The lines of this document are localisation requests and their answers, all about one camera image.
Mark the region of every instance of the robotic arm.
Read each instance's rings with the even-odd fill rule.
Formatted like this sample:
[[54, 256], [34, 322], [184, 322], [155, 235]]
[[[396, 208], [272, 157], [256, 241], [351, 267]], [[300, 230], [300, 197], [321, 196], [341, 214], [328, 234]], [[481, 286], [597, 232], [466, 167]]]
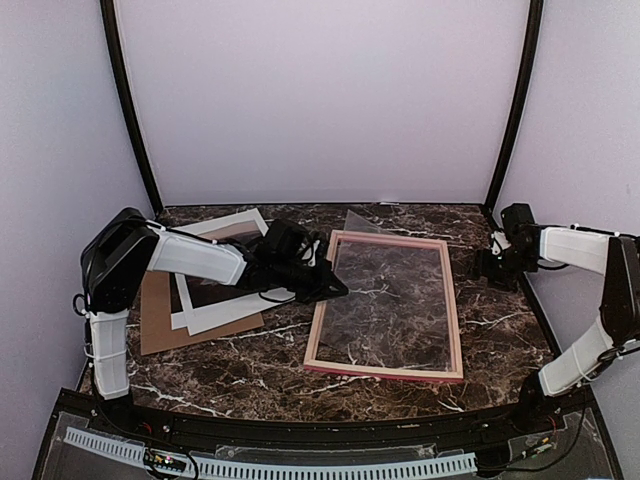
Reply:
[[[493, 232], [490, 249], [476, 252], [476, 276], [498, 287], [517, 288], [517, 276], [539, 268], [573, 265], [604, 276], [600, 311], [593, 325], [560, 357], [525, 381], [520, 401], [563, 395], [590, 381], [640, 339], [640, 239], [582, 228], [537, 225], [527, 204], [501, 213], [504, 229]], [[539, 265], [540, 259], [559, 262]]]
[[126, 322], [146, 271], [181, 273], [251, 292], [284, 287], [291, 300], [311, 303], [349, 293], [325, 259], [327, 247], [325, 237], [287, 220], [275, 220], [264, 237], [241, 244], [166, 228], [136, 209], [124, 209], [80, 259], [85, 336], [98, 392], [105, 400], [129, 392]]

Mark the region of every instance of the black pole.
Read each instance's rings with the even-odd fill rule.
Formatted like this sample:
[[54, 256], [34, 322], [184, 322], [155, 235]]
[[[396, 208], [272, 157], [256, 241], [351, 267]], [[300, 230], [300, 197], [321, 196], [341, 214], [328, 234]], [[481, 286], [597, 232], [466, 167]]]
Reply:
[[531, 0], [529, 4], [529, 19], [527, 20], [527, 32], [524, 37], [524, 46], [522, 48], [522, 58], [520, 59], [520, 70], [518, 71], [518, 80], [516, 81], [516, 89], [513, 93], [513, 101], [511, 103], [511, 111], [507, 120], [507, 128], [502, 139], [502, 147], [496, 162], [496, 168], [493, 172], [491, 185], [484, 206], [493, 212], [507, 175], [509, 160], [513, 153], [513, 147], [516, 143], [524, 104], [527, 99], [527, 91], [529, 90], [529, 81], [531, 80], [531, 71], [533, 70], [533, 61], [536, 56], [536, 47], [538, 45], [538, 34], [540, 33], [540, 23], [542, 21], [542, 7], [544, 0]]
[[160, 192], [156, 185], [156, 180], [151, 171], [151, 164], [147, 151], [142, 141], [142, 133], [138, 124], [135, 108], [133, 107], [133, 98], [131, 89], [129, 88], [129, 80], [127, 79], [127, 71], [124, 66], [124, 57], [122, 55], [122, 45], [120, 44], [120, 36], [118, 34], [118, 24], [116, 21], [116, 12], [113, 0], [100, 0], [102, 9], [102, 23], [104, 24], [104, 33], [107, 38], [107, 47], [109, 49], [109, 57], [111, 58], [111, 68], [113, 69], [113, 77], [116, 81], [118, 96], [120, 97], [120, 107], [124, 115], [124, 121], [129, 132], [129, 139], [133, 147], [133, 153], [142, 175], [144, 187], [147, 190], [149, 201], [153, 207], [153, 211], [157, 214], [162, 212], [163, 205], [160, 199]]

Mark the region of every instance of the white wall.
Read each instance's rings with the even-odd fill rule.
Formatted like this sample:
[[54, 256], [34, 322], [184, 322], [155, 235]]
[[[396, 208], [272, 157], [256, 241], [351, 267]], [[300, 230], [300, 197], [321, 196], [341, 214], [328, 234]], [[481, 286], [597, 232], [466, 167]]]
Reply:
[[118, 1], [163, 200], [484, 201], [528, 4]]
[[23, 479], [83, 364], [80, 252], [122, 207], [150, 213], [98, 1], [0, 2], [0, 112], [0, 477]]
[[[545, 2], [538, 54], [499, 208], [529, 202], [540, 223], [640, 234], [640, 3]], [[563, 348], [594, 321], [595, 274], [531, 275]], [[594, 385], [625, 474], [640, 472], [640, 355]]]

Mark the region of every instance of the wooden frame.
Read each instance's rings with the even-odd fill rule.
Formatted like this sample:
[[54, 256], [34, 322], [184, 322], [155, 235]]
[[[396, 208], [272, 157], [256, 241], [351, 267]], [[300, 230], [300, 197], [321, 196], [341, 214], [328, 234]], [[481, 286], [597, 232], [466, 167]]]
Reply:
[[400, 237], [396, 235], [384, 235], [376, 233], [343, 232], [334, 230], [331, 234], [331, 242], [327, 251], [327, 259], [335, 261], [338, 244], [341, 241], [363, 242], [380, 245], [394, 245], [400, 247], [413, 247], [438, 250], [442, 264], [442, 277], [444, 282], [445, 303], [447, 306], [447, 320], [449, 325], [449, 343], [451, 351], [451, 371], [418, 371], [401, 368], [372, 367], [365, 365], [349, 365], [343, 363], [316, 360], [320, 331], [325, 315], [326, 302], [318, 302], [313, 316], [311, 333], [304, 357], [304, 367], [307, 370], [321, 372], [340, 373], [346, 375], [369, 375], [372, 377], [395, 378], [405, 380], [434, 381], [434, 382], [459, 382], [463, 379], [462, 352], [460, 347], [460, 330], [458, 327], [458, 315], [456, 312], [456, 297], [453, 287], [453, 276], [449, 262], [447, 243], [442, 240], [423, 238]]

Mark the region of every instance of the brown marble surface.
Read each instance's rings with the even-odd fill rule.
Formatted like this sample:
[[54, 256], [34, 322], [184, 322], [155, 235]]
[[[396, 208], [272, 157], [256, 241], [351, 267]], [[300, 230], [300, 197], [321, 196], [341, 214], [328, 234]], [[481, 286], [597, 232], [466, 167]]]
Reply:
[[[251, 206], [175, 207], [160, 221], [194, 223]], [[139, 312], [129, 319], [129, 376], [136, 403], [220, 417], [349, 421], [412, 418], [513, 403], [522, 380], [551, 352], [520, 293], [487, 288], [468, 268], [488, 226], [475, 206], [266, 205], [265, 219], [288, 218], [309, 229], [341, 229], [351, 209], [400, 235], [446, 240], [451, 257], [465, 381], [430, 384], [305, 371], [302, 360], [314, 306], [284, 305], [265, 327], [169, 352], [140, 355]], [[88, 391], [85, 378], [81, 387]]]

